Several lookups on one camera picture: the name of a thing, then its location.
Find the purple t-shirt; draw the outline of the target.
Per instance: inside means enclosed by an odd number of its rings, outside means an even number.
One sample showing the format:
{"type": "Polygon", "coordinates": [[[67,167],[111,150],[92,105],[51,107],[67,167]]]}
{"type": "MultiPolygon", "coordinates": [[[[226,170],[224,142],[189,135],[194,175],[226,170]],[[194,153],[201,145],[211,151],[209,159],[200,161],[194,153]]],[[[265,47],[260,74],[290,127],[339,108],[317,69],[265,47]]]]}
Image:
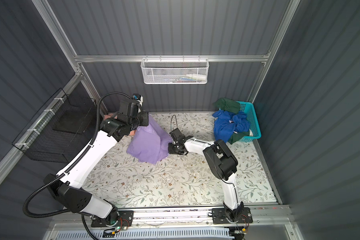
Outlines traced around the purple t-shirt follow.
{"type": "Polygon", "coordinates": [[[127,153],[140,162],[156,164],[169,156],[170,135],[149,115],[149,125],[138,127],[127,148],[127,153]]]}

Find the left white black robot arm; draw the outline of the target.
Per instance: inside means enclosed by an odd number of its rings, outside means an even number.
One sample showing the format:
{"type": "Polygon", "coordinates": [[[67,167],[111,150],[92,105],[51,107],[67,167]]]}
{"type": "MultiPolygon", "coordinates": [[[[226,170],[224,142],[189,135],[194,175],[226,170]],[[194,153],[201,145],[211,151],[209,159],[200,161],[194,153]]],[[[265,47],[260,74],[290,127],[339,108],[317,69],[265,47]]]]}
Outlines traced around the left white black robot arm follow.
{"type": "Polygon", "coordinates": [[[113,226],[118,221],[118,209],[85,191],[87,177],[103,156],[124,136],[139,126],[148,126],[148,113],[143,111],[143,97],[134,95],[120,102],[120,109],[107,119],[100,118],[96,137],[58,174],[64,176],[48,187],[55,200],[72,213],[88,214],[113,226]]]}

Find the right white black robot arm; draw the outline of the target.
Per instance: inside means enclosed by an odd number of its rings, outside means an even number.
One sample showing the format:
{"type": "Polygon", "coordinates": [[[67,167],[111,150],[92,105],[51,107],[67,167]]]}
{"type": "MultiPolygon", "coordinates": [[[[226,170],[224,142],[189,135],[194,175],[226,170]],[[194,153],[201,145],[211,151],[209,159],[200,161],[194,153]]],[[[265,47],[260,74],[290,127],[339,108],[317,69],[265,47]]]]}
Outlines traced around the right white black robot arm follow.
{"type": "Polygon", "coordinates": [[[202,155],[207,160],[212,174],[221,181],[224,193],[224,209],[227,220],[236,223],[242,215],[244,203],[237,188],[238,160],[222,140],[206,142],[193,136],[185,136],[176,128],[170,132],[172,142],[168,144],[171,155],[185,156],[188,153],[202,155]]]}

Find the folded pink t-shirt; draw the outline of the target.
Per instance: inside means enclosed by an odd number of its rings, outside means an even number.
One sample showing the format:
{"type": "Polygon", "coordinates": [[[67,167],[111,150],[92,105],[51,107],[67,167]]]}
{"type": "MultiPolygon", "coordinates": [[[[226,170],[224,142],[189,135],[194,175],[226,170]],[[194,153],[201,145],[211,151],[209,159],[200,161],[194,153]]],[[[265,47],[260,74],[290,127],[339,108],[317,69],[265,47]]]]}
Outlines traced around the folded pink t-shirt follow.
{"type": "Polygon", "coordinates": [[[104,115],[101,123],[101,130],[107,133],[108,137],[113,137],[119,142],[125,136],[133,136],[139,126],[137,118],[131,118],[118,113],[104,115]]]}

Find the floral table mat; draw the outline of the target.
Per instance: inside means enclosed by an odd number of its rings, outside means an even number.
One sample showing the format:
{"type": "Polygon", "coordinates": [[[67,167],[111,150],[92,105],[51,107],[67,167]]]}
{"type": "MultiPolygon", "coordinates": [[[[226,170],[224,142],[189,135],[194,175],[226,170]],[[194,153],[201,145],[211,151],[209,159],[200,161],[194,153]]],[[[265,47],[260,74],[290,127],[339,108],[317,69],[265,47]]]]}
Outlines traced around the floral table mat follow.
{"type": "MultiPolygon", "coordinates": [[[[190,153],[170,155],[156,164],[143,163],[127,153],[124,137],[99,161],[83,188],[119,208],[220,205],[221,182],[205,158],[190,153]]],[[[238,160],[237,185],[246,204],[275,203],[276,196],[252,142],[236,142],[230,150],[238,160]]]]}

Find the blue t-shirt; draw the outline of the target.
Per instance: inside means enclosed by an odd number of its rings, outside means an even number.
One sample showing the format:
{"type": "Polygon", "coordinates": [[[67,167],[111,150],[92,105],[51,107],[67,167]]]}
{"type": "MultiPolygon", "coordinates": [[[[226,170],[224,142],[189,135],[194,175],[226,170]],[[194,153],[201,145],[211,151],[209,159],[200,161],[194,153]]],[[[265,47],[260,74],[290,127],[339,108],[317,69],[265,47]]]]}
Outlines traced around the blue t-shirt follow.
{"type": "Polygon", "coordinates": [[[214,121],[214,137],[215,140],[222,140],[225,143],[233,144],[243,137],[251,137],[253,135],[250,130],[250,122],[247,115],[239,111],[237,114],[219,110],[213,113],[214,121]]]}

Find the white bottle in basket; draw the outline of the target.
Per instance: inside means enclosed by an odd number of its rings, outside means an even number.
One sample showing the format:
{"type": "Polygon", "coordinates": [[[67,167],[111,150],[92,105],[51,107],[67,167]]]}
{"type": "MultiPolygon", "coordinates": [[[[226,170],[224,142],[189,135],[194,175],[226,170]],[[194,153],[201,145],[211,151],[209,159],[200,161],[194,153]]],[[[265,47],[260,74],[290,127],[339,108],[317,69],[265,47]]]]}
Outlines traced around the white bottle in basket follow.
{"type": "Polygon", "coordinates": [[[201,75],[201,74],[187,74],[186,77],[198,82],[207,80],[207,75],[201,75]]]}

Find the dark green t-shirt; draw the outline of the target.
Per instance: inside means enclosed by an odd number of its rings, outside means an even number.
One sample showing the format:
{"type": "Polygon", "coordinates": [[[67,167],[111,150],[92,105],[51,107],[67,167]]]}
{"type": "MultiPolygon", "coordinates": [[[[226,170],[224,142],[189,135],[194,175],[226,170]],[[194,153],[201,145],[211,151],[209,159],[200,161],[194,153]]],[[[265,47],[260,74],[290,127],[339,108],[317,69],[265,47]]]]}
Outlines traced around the dark green t-shirt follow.
{"type": "Polygon", "coordinates": [[[220,98],[214,102],[214,106],[223,111],[237,114],[240,111],[240,103],[227,98],[220,98]]]}

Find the teal plastic basket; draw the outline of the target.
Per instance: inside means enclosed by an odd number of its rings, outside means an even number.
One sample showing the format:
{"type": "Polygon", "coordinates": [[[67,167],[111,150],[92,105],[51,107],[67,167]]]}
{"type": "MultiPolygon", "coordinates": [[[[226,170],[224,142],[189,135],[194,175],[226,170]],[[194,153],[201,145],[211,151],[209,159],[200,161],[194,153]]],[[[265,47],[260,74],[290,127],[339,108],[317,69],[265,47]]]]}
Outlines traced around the teal plastic basket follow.
{"type": "Polygon", "coordinates": [[[238,101],[238,103],[240,104],[240,111],[247,116],[246,121],[249,122],[250,126],[247,132],[234,132],[229,139],[230,144],[235,142],[249,143],[262,136],[254,105],[249,102],[238,101]]]}

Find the aluminium mounting rail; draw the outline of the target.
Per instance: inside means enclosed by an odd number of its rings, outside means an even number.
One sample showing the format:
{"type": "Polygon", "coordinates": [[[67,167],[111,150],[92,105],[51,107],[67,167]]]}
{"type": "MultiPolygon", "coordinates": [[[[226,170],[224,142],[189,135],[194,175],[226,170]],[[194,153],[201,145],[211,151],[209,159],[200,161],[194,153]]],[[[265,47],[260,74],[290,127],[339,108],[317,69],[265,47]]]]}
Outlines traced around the aluminium mounting rail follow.
{"type": "MultiPolygon", "coordinates": [[[[187,206],[169,208],[135,208],[129,229],[209,227],[213,218],[208,213],[218,206],[187,206]]],[[[249,205],[253,222],[250,226],[288,225],[295,222],[288,205],[249,205]]],[[[52,230],[83,230],[81,215],[62,214],[53,217],[52,230]]]]}

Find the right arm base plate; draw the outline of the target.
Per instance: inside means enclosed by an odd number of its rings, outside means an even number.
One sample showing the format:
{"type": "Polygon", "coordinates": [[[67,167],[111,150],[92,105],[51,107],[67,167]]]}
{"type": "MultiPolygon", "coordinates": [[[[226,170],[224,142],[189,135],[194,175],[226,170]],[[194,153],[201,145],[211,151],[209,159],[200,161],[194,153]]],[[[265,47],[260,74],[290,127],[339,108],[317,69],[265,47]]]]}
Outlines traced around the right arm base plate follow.
{"type": "Polygon", "coordinates": [[[215,225],[219,224],[252,224],[253,217],[250,208],[242,208],[231,211],[225,208],[213,208],[208,216],[213,219],[215,225]]]}

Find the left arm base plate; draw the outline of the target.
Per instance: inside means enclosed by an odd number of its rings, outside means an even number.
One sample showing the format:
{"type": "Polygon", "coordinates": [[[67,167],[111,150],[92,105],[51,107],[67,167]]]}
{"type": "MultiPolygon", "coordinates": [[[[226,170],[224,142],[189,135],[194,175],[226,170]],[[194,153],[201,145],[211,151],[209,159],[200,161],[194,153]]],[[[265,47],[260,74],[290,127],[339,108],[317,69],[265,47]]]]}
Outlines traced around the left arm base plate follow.
{"type": "Polygon", "coordinates": [[[134,211],[111,211],[105,219],[92,216],[91,227],[130,227],[133,222],[134,213],[134,211]]]}

